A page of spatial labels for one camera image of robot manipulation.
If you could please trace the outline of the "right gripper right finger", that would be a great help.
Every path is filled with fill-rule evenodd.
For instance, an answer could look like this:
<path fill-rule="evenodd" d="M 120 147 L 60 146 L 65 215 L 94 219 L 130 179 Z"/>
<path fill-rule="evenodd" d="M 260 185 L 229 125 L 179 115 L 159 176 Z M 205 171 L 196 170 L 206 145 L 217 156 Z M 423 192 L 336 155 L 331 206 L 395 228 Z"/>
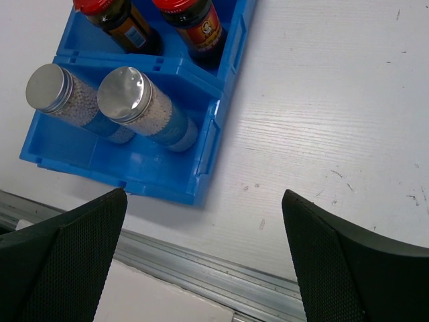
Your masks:
<path fill-rule="evenodd" d="M 428 248 L 369 231 L 291 190 L 282 213 L 307 321 L 428 320 Z"/>

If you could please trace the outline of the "red-lid chili jar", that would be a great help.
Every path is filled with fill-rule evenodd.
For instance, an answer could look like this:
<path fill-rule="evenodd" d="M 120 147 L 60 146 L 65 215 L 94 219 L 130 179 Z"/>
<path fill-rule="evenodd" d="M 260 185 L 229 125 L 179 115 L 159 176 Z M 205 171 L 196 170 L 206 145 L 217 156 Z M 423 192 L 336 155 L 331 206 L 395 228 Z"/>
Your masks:
<path fill-rule="evenodd" d="M 155 0 L 154 5 L 186 44 L 196 63 L 218 66 L 227 40 L 217 11 L 210 0 Z"/>
<path fill-rule="evenodd" d="M 162 55 L 164 44 L 159 32 L 150 26 L 132 1 L 81 0 L 74 1 L 73 6 L 127 53 Z"/>

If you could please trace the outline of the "silver-lid bead jar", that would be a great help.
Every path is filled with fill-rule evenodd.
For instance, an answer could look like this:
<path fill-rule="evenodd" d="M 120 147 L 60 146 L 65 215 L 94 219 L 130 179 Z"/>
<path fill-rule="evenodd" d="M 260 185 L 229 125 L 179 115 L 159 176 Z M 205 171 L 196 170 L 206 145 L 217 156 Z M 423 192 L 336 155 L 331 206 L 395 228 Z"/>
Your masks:
<path fill-rule="evenodd" d="M 105 117 L 97 91 L 57 64 L 45 64 L 30 76 L 25 97 L 29 106 L 114 144 L 129 142 L 135 133 Z"/>
<path fill-rule="evenodd" d="M 97 92 L 101 113 L 173 152 L 184 152 L 197 141 L 198 128 L 146 74 L 134 67 L 111 71 Z"/>

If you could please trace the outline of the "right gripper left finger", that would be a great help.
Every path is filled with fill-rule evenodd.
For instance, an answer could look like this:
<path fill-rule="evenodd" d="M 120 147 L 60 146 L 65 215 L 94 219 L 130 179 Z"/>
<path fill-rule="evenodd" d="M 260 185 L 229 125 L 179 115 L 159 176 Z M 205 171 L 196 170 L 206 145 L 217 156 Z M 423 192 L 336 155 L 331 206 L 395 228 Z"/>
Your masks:
<path fill-rule="evenodd" d="M 92 321 L 127 210 L 123 189 L 1 235 L 2 321 Z"/>

